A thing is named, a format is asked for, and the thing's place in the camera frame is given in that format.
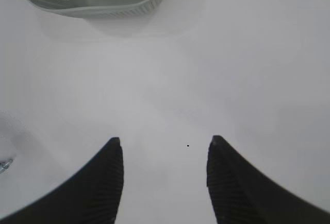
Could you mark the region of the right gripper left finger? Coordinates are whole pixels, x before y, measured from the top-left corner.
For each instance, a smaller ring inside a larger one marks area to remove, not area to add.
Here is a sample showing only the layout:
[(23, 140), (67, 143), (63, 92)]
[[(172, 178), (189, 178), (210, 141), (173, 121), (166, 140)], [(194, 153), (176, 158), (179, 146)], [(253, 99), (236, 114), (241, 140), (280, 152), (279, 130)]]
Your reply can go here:
[(1, 223), (115, 223), (123, 185), (123, 150), (113, 137), (66, 182)]

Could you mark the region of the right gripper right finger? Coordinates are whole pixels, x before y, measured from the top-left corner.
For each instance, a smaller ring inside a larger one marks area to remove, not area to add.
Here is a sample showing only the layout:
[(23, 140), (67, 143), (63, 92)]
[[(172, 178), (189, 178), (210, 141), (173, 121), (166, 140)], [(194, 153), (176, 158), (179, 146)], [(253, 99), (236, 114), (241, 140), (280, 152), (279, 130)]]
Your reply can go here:
[(210, 142), (206, 174), (217, 223), (329, 223), (329, 212), (272, 181), (220, 135)]

